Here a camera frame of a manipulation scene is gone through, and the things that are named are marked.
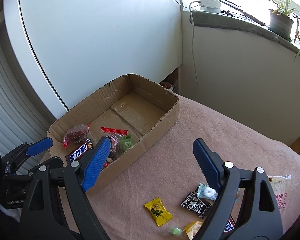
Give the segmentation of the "brown English Snickers bar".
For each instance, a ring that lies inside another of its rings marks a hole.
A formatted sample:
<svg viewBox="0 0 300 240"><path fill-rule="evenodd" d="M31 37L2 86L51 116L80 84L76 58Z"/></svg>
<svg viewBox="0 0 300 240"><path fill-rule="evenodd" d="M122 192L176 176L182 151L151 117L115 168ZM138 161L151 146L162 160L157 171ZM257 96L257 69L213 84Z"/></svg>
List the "brown English Snickers bar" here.
<svg viewBox="0 0 300 240"><path fill-rule="evenodd" d="M234 229L235 229L235 223L234 223L233 219L230 217L226 223L223 233L229 233Z"/></svg>

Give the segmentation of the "brown Chinese Snickers bar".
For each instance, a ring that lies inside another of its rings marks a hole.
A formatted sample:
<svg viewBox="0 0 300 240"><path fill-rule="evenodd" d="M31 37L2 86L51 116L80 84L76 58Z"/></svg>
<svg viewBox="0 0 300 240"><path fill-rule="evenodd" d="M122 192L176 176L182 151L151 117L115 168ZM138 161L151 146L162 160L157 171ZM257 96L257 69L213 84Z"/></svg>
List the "brown Chinese Snickers bar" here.
<svg viewBox="0 0 300 240"><path fill-rule="evenodd" d="M76 149L74 149L69 155L68 158L70 162L76 161L82 157L85 152L92 150L94 148L93 141L91 139L86 139L82 144L80 144Z"/></svg>

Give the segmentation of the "red dates snack bag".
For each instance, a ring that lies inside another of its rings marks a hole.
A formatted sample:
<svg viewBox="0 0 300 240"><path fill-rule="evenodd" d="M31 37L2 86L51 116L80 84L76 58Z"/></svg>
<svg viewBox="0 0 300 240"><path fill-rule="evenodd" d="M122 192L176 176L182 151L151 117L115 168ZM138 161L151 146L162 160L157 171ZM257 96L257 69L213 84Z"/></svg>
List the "red dates snack bag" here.
<svg viewBox="0 0 300 240"><path fill-rule="evenodd" d="M63 147L67 148L70 143L78 144L89 136L90 124L80 124L69 129L63 137Z"/></svg>

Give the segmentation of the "packaged sliced bread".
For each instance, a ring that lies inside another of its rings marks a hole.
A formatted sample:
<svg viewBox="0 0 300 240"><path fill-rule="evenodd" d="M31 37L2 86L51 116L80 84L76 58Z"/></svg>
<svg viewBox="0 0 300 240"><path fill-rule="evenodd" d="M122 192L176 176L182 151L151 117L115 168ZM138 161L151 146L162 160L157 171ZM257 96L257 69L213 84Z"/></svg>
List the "packaged sliced bread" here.
<svg viewBox="0 0 300 240"><path fill-rule="evenodd" d="M291 174L285 176L268 176L268 180L273 188L275 199L282 217L286 213L289 203L291 178Z"/></svg>

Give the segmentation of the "teal mint candy packet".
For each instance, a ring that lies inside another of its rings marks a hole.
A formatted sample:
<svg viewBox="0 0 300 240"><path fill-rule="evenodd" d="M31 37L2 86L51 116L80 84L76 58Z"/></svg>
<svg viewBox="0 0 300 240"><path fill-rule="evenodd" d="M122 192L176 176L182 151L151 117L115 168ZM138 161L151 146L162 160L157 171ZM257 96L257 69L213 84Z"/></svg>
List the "teal mint candy packet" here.
<svg viewBox="0 0 300 240"><path fill-rule="evenodd" d="M218 196L218 193L215 189L203 184L199 183L198 189L197 189L197 197L198 198L204 198L211 201L215 201Z"/></svg>

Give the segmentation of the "black patterned candy packet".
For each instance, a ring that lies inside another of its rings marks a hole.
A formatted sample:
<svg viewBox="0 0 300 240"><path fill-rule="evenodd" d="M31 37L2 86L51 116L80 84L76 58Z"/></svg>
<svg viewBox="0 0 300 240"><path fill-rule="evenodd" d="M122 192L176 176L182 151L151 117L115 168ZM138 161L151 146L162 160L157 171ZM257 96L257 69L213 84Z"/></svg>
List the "black patterned candy packet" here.
<svg viewBox="0 0 300 240"><path fill-rule="evenodd" d="M211 210L212 204L206 200L201 200L194 191L191 191L180 206L195 213L198 217L204 218Z"/></svg>

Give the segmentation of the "clear red dried-fruit bag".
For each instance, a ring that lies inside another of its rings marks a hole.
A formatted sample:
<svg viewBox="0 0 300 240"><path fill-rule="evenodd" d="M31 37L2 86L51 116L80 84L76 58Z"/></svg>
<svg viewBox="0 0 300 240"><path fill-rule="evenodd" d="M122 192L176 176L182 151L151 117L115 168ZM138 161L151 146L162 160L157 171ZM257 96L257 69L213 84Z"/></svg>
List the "clear red dried-fruit bag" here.
<svg viewBox="0 0 300 240"><path fill-rule="evenodd" d="M101 127L101 131L110 140L110 154L103 166L103 169L105 169L123 154L120 139L126 136L128 131L126 129L115 129L109 127Z"/></svg>

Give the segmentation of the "yellow orange candy wrapper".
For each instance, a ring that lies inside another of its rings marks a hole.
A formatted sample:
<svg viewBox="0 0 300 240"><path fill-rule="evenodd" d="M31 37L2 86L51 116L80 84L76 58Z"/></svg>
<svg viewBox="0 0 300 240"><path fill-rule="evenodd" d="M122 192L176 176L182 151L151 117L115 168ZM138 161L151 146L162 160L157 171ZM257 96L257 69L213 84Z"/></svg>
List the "yellow orange candy wrapper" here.
<svg viewBox="0 0 300 240"><path fill-rule="evenodd" d="M203 222L201 221L194 221L190 222L185 226L185 232L189 240L193 240L197 232L200 230L201 226L203 225Z"/></svg>

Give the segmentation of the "green candy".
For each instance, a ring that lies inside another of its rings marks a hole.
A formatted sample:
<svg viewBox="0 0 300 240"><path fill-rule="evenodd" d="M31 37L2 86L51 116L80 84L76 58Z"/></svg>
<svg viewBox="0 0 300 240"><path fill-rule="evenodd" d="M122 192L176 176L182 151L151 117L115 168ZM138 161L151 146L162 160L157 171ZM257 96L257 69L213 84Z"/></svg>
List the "green candy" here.
<svg viewBox="0 0 300 240"><path fill-rule="evenodd" d="M124 152L133 147L133 138L130 134L119 137L119 143Z"/></svg>

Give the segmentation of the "small light-green candy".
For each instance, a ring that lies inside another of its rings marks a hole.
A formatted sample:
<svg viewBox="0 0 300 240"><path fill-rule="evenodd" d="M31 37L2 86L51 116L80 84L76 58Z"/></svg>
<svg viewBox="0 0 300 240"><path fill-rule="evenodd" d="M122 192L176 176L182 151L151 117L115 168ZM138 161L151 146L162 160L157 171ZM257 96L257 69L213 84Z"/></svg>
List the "small light-green candy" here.
<svg viewBox="0 0 300 240"><path fill-rule="evenodd" d="M184 232L184 229L181 229L181 228L178 228L176 226L170 228L169 230L169 234L172 235L172 236L177 236L177 237L180 237Z"/></svg>

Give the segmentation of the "yellow candy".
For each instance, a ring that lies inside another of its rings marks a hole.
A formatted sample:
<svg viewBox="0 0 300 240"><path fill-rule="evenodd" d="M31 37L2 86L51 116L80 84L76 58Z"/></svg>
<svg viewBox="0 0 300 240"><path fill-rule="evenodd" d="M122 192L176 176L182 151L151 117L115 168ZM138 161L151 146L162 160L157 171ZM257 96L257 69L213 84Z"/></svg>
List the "yellow candy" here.
<svg viewBox="0 0 300 240"><path fill-rule="evenodd" d="M166 209L160 197L154 198L144 204L157 226L162 226L173 219L173 215Z"/></svg>

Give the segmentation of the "white radiator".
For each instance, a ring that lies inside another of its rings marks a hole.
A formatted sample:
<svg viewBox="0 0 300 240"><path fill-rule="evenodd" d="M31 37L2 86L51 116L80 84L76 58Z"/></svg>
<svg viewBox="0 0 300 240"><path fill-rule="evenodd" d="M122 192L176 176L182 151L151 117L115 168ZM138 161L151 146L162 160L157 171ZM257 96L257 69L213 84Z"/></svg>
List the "white radiator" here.
<svg viewBox="0 0 300 240"><path fill-rule="evenodd" d="M0 154L46 137L53 122L28 84L12 50L6 28L0 29Z"/></svg>

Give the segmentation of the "brown cardboard box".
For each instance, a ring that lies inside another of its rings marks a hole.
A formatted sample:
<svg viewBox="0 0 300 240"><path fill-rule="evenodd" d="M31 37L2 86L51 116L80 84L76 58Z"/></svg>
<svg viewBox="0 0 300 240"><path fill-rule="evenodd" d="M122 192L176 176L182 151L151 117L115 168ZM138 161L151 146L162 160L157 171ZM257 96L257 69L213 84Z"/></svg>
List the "brown cardboard box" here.
<svg viewBox="0 0 300 240"><path fill-rule="evenodd" d="M178 120L179 98L161 85L136 74L118 77L70 109L49 128L53 140L51 156L62 160L75 147L63 147L66 132L77 125L89 125L89 137L97 143L102 128L125 129L133 147L101 171L87 191L92 197L149 150Z"/></svg>

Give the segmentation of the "white cabinet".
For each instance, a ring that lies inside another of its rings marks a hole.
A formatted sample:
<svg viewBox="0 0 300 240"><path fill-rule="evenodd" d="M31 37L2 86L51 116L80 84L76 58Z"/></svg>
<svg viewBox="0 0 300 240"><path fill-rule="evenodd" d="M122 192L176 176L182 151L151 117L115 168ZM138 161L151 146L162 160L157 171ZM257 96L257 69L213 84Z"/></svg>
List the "white cabinet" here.
<svg viewBox="0 0 300 240"><path fill-rule="evenodd" d="M179 0L3 0L8 38L59 118L124 75L161 82L182 63Z"/></svg>

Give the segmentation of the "grey window sill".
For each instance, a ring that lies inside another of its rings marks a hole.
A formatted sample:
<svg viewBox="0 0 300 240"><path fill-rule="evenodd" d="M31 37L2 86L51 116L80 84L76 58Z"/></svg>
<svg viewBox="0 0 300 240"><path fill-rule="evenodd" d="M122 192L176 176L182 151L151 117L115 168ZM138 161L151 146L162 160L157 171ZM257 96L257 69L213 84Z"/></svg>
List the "grey window sill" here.
<svg viewBox="0 0 300 240"><path fill-rule="evenodd" d="M195 27L218 28L252 33L270 41L277 42L278 44L291 50L295 54L297 54L300 51L300 49L293 45L292 42L284 39L276 33L269 31L268 29L262 28L259 25L255 25L252 22L240 20L236 17L193 10L191 11L189 17L189 22L191 24L192 20L194 20L193 25Z"/></svg>

